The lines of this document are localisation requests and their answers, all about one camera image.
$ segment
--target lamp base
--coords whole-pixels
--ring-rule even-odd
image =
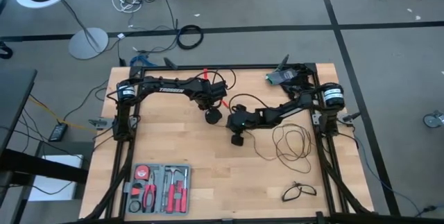
[[[68,51],[73,57],[81,60],[93,58],[101,54],[108,46],[108,34],[100,28],[87,28],[78,31],[69,41]]]

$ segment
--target yellow cable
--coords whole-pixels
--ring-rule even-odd
[[[93,132],[94,134],[97,133],[97,130],[93,130],[93,129],[91,129],[91,128],[87,128],[87,127],[85,127],[85,126],[80,126],[80,125],[77,125],[77,124],[74,124],[74,123],[70,123],[70,122],[68,122],[68,121],[65,121],[65,120],[61,119],[61,118],[58,117],[58,116],[57,116],[52,110],[50,110],[48,107],[44,106],[43,104],[37,102],[37,101],[36,101],[34,98],[32,98],[32,97],[29,97],[28,99],[31,100],[31,102],[33,102],[33,103],[35,103],[36,105],[38,105],[38,106],[40,106],[41,108],[43,108],[43,110],[46,110],[46,111],[47,111],[49,114],[51,114],[55,119],[57,119],[57,121],[58,121],[59,123],[65,123],[65,124],[67,124],[68,126],[71,126],[72,128],[77,128],[77,129],[81,129],[81,130],[88,130],[88,131]]]

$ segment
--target screwdriver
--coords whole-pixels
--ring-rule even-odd
[[[183,180],[183,187],[182,187],[182,198],[180,199],[182,202],[180,204],[180,212],[186,213],[187,212],[187,176],[188,176],[188,169],[185,169],[185,178]]]

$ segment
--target gray floor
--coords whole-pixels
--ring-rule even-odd
[[[369,24],[415,21],[444,21],[441,0],[331,0],[340,24]],[[107,32],[129,31],[130,15],[117,12],[110,0],[68,0],[88,26]],[[203,28],[235,26],[277,26],[330,24],[323,0],[169,0],[181,26],[197,24]],[[146,4],[134,15],[132,24],[154,28],[171,25],[164,0]],[[31,10],[8,0],[0,14],[0,36],[72,34],[76,22],[60,4]],[[410,197],[419,208],[443,204],[440,182],[444,180],[441,153],[443,129],[428,129],[422,116],[443,109],[444,28],[405,28],[342,31],[355,68],[393,188]],[[195,40],[187,35],[185,41]],[[120,56],[131,59],[137,49],[168,46],[173,36],[127,37]],[[38,70],[33,94],[54,112],[63,116],[80,104],[86,93],[108,78],[110,68],[118,66],[117,48],[93,60],[80,61],[67,53],[68,40],[9,42],[15,56],[0,60],[0,67],[32,67]],[[254,33],[212,33],[192,51],[176,48],[151,61],[162,64],[169,57],[177,64],[258,64],[276,63],[289,53],[291,62],[333,62],[344,86],[347,108],[356,112],[357,103],[333,31],[269,31]],[[56,122],[33,104],[26,106],[44,135]],[[69,118],[78,124],[100,115],[101,102],[91,97],[81,110]],[[362,122],[357,136],[370,154]],[[90,141],[92,133],[69,129],[66,141]],[[14,147],[23,149],[22,137],[14,136]],[[373,160],[370,165],[375,170]],[[366,167],[366,178],[375,209],[388,213],[380,183]],[[8,203],[0,209],[9,215],[17,199],[11,191]],[[397,196],[405,216],[416,214],[411,203]],[[80,200],[65,203],[29,203],[22,223],[59,223],[76,219]],[[61,214],[61,209],[70,209]],[[444,218],[440,209],[426,214]]]

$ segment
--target floor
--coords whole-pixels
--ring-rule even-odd
[[[67,1],[85,25],[107,31],[110,44],[117,34],[133,31],[129,24],[145,29],[171,25],[164,0],[144,4],[130,22],[131,15],[117,12],[110,0]],[[286,54],[291,62],[333,62],[348,111],[363,114],[364,121],[357,121],[356,130],[364,143],[361,152],[365,149],[371,158],[370,145],[378,145],[391,185],[419,208],[444,204],[444,195],[439,193],[444,180],[444,129],[429,129],[422,123],[424,114],[442,109],[444,97],[444,90],[438,89],[444,79],[441,0],[168,1],[180,26],[196,24],[207,34],[198,48],[153,54],[151,62],[163,64],[163,57],[168,57],[177,64],[278,63]],[[114,48],[92,60],[76,60],[67,47],[71,34],[78,30],[61,4],[31,10],[15,0],[0,0],[0,40],[15,51],[12,59],[0,60],[1,68],[37,69],[33,95],[60,116],[80,105],[91,88],[108,78],[110,68],[119,65],[118,55],[129,61],[136,56],[133,47],[168,46],[174,38],[165,32],[128,36],[119,43],[119,53]],[[186,35],[184,42],[197,38]],[[56,124],[53,118],[31,103],[26,109],[48,136]],[[101,101],[91,96],[68,120],[87,125],[88,119],[100,113]],[[70,128],[65,141],[91,142],[92,136]],[[13,138],[11,148],[23,149],[26,139]],[[369,160],[376,171],[373,159]],[[381,184],[365,165],[364,169],[375,210],[388,214]],[[19,189],[10,191],[0,209],[6,218],[0,223],[9,223],[18,196]],[[396,200],[403,216],[417,214],[403,196],[396,195]],[[79,209],[79,199],[28,203],[22,223],[35,223],[36,216],[38,223],[74,221]],[[424,216],[444,218],[444,209]]]

